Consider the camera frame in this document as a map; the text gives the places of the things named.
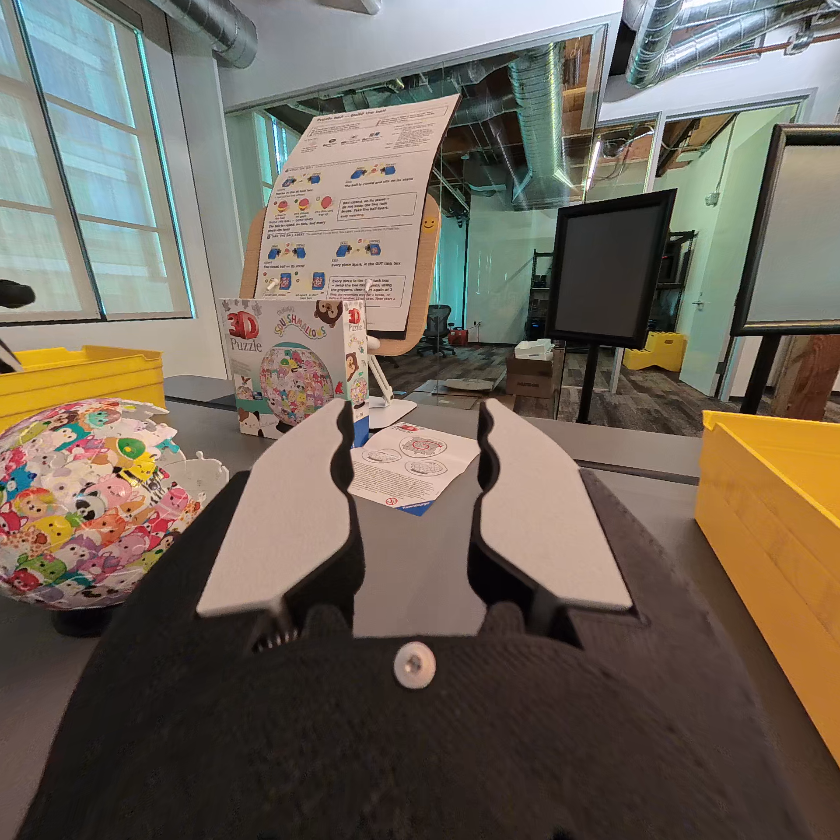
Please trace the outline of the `large window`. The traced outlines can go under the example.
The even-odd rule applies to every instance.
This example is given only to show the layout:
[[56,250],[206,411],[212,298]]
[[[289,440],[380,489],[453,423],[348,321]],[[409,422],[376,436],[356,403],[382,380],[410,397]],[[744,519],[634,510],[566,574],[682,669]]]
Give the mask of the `large window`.
[[2,1],[2,325],[189,319],[144,34],[99,2]]

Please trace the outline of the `black framed pale sign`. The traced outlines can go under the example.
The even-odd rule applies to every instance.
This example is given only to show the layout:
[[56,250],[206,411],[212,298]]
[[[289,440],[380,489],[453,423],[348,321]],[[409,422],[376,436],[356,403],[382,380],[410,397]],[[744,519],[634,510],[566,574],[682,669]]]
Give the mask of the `black framed pale sign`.
[[839,126],[773,127],[731,335],[760,336],[740,411],[756,414],[781,339],[839,333]]

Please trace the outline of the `printed instruction sheet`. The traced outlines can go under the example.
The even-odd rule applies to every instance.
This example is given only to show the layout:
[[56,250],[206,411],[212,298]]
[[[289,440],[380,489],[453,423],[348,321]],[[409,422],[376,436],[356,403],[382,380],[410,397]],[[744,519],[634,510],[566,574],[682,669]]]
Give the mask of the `printed instruction sheet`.
[[460,96],[318,115],[273,186],[255,298],[365,300],[406,330],[427,184]]

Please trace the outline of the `yellow plastic bin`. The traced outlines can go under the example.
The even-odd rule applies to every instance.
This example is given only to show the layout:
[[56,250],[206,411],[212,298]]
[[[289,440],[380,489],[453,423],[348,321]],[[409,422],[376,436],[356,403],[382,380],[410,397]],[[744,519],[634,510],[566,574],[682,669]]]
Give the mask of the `yellow plastic bin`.
[[704,412],[695,519],[839,763],[839,426]]
[[1,430],[54,406],[118,397],[165,406],[162,353],[85,345],[18,351],[21,372],[1,376]]

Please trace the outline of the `puzzle box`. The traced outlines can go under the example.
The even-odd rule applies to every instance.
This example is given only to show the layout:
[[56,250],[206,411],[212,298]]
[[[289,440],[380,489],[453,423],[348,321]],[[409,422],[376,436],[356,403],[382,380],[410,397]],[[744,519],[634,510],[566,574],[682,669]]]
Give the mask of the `puzzle box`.
[[241,434],[279,439],[333,399],[351,406],[354,447],[370,436],[361,299],[217,301]]

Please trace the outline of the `white board stand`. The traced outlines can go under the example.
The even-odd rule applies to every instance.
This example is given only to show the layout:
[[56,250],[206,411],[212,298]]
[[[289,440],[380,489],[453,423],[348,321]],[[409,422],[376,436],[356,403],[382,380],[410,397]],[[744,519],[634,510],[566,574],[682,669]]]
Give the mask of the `white board stand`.
[[401,421],[407,414],[417,408],[417,404],[410,400],[396,399],[394,397],[393,389],[386,380],[382,367],[375,355],[381,348],[381,342],[371,335],[366,336],[366,342],[369,381],[375,381],[381,391],[380,395],[370,396],[370,430],[375,433]]

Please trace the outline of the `yellow step stool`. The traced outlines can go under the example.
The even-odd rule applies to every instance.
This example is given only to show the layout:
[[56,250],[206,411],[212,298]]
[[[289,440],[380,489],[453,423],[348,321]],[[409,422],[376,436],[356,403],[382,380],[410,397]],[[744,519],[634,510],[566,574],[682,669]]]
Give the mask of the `yellow step stool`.
[[688,343],[680,332],[649,331],[641,350],[625,350],[623,367],[630,371],[659,368],[678,373],[681,371]]

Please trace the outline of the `black framed dark sign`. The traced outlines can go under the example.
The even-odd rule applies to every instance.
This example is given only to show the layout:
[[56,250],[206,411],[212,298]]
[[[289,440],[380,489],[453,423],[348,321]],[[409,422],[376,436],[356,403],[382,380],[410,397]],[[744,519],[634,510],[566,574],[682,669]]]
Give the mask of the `black framed dark sign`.
[[545,337],[587,346],[578,424],[590,422],[600,348],[642,350],[675,188],[558,211]]

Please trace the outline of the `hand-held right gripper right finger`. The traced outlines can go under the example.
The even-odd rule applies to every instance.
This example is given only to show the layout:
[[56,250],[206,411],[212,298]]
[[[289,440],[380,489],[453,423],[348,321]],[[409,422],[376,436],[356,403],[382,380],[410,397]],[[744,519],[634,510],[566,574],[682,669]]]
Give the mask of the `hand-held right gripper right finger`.
[[580,467],[496,399],[477,427],[479,495],[468,582],[487,609],[511,603],[527,632],[577,643],[571,614],[630,616],[634,603]]

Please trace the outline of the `wooden display board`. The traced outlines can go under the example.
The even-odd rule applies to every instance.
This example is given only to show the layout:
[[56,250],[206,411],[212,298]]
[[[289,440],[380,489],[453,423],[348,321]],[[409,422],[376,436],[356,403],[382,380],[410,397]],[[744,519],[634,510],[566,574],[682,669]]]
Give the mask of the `wooden display board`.
[[[259,245],[265,216],[266,207],[263,206],[254,216],[248,229],[238,298],[253,298],[256,292],[259,272]],[[381,347],[376,351],[376,354],[382,358],[395,358],[409,352],[418,344],[425,331],[427,308],[431,301],[434,284],[434,268],[438,255],[441,220],[442,215],[434,196],[430,193],[426,194],[405,337],[402,339],[380,339]]]

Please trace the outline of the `colourful puzzle ball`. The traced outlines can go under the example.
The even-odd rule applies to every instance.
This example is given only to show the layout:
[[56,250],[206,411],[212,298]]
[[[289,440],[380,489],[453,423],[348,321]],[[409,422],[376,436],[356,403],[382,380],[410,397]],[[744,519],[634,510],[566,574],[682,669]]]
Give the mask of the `colourful puzzle ball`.
[[123,603],[228,483],[151,403],[90,398],[1,436],[1,593],[53,612]]

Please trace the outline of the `folded instruction leaflet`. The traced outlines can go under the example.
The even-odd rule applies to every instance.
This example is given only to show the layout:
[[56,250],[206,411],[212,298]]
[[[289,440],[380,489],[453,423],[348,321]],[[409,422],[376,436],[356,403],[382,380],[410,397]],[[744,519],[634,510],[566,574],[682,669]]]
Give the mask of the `folded instruction leaflet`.
[[419,517],[479,454],[474,438],[396,423],[350,450],[350,494]]

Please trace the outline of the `black ball stand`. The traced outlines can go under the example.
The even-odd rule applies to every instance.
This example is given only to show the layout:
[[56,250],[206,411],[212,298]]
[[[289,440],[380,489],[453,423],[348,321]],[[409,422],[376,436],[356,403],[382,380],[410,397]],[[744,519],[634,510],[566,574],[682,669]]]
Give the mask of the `black ball stand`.
[[62,637],[99,638],[109,629],[115,617],[124,612],[124,607],[125,604],[120,603],[54,611],[50,614],[50,624]]

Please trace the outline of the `cardboard box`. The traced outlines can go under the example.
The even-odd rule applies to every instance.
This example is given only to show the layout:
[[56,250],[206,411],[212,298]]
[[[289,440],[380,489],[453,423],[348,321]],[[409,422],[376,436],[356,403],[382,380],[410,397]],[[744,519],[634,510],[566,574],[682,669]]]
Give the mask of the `cardboard box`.
[[548,359],[521,359],[514,354],[506,358],[506,394],[549,400],[559,388],[562,353]]

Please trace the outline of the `black mesh office chair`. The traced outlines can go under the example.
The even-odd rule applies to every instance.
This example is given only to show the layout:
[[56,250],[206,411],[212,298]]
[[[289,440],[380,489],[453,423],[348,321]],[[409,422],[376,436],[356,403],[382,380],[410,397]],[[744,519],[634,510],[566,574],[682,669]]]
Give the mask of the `black mesh office chair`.
[[451,312],[452,308],[446,304],[430,304],[428,306],[426,328],[416,346],[418,356],[424,356],[426,353],[456,356],[454,347],[448,341],[452,329],[448,320]]

